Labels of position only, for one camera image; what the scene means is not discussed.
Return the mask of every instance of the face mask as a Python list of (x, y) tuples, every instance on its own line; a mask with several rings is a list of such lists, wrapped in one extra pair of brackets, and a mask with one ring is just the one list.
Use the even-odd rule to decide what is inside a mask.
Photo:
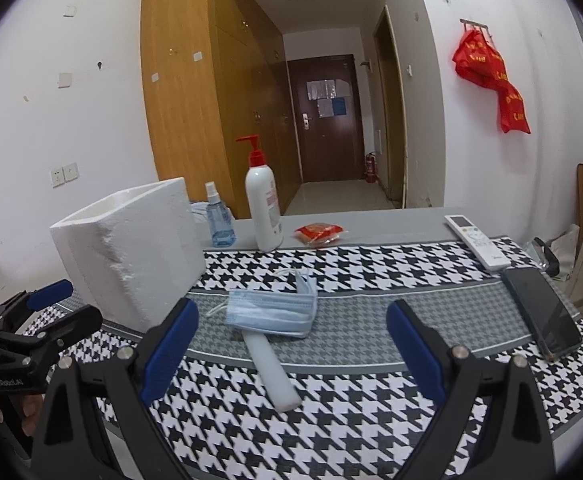
[(308, 336), (318, 308), (316, 278), (310, 277), (306, 270), (295, 273), (296, 294), (262, 290), (230, 291), (225, 318), (227, 325), (267, 334)]

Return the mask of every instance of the bottle label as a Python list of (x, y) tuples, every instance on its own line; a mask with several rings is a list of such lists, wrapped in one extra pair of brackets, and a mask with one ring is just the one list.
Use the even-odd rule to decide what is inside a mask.
[(278, 205), (278, 194), (274, 181), (272, 181), (271, 189), (267, 192), (267, 207), (269, 208), (269, 220), (272, 223), (272, 228), (278, 234), (281, 229), (281, 208)]

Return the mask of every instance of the blue paper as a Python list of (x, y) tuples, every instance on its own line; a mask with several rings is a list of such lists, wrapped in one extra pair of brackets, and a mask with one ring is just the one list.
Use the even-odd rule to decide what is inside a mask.
[(347, 104), (345, 104), (344, 97), (337, 97), (332, 99), (332, 107), (334, 108), (334, 115), (347, 115)]

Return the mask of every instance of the wooden cabinet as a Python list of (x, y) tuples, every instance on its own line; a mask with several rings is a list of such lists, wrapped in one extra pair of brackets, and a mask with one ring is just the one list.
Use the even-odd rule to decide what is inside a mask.
[(283, 37), (258, 4), (142, 0), (140, 57), (159, 178), (185, 177), (192, 201), (206, 200), (214, 180), (234, 215), (248, 218), (250, 145), (235, 140), (259, 134), (284, 212), (299, 159)]

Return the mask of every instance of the human hand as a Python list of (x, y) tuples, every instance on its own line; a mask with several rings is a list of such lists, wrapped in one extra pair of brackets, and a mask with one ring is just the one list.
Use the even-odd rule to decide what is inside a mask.
[[(43, 407), (43, 396), (42, 395), (28, 395), (23, 396), (22, 409), (25, 415), (22, 421), (23, 433), (27, 436), (32, 436), (36, 430), (36, 423), (38, 422), (38, 417), (41, 414), (41, 408)], [(0, 410), (0, 424), (3, 422), (3, 412)]]

